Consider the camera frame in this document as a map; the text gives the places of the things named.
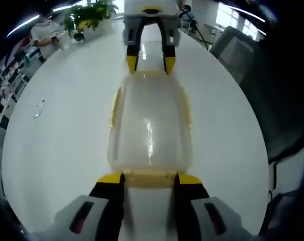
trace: white tabletop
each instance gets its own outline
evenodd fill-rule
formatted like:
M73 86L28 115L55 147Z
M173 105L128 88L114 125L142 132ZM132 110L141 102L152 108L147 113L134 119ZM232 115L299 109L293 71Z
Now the white tabletop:
M77 196L88 195L97 178L112 172L107 162L109 120L126 69L123 28L123 23L115 23L95 41L58 50L16 105L5 139L3 183L10 205L29 231L45 230L56 212ZM257 234L267 205L268 161L255 114L232 76L195 40L182 34L176 56L173 74L191 104L193 161L188 173ZM33 118L42 100L42 114ZM131 207L134 217L152 210L147 226L156 223L158 240L165 239L165 225L157 215L166 213L168 205L150 205L159 205L153 199L169 198L169 192L128 193L145 198Z

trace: window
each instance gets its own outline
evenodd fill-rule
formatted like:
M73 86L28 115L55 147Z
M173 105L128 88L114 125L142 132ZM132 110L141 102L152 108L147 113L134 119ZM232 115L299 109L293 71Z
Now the window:
M232 26L237 28L239 19L239 14L237 11L232 10L223 3L219 3L219 9L217 14L216 23L226 28L227 26Z
M122 14L124 13L124 0L114 0L113 4L115 4L116 6L118 6L119 9L116 9L116 14Z
M253 40L256 40L257 35L258 35L258 29L256 28L256 26L254 26L252 23L250 23L249 20L246 19L244 26L243 26L242 33L249 36Z

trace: transparent plastic container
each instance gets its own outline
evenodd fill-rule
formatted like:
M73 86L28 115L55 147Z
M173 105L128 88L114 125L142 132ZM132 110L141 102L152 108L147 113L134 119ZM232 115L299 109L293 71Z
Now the transparent plastic container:
M117 171L185 172L191 164L189 105L164 72L129 75L114 101L108 161Z

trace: plant pot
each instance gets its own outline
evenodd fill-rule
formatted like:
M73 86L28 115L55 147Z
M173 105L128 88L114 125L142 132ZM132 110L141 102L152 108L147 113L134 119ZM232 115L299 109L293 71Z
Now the plant pot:
M60 33L57 38L59 39L59 46L62 50L65 50L71 44L71 38L68 32Z
M112 28L113 17L110 19L104 19L99 24L98 27L94 30L92 27L84 27L83 35L86 40L93 40L101 36L103 33L107 32Z
M99 26L95 30L92 27L88 28L86 26L84 27L84 31L82 33L85 39L88 41L96 39L102 35L102 31L100 30Z

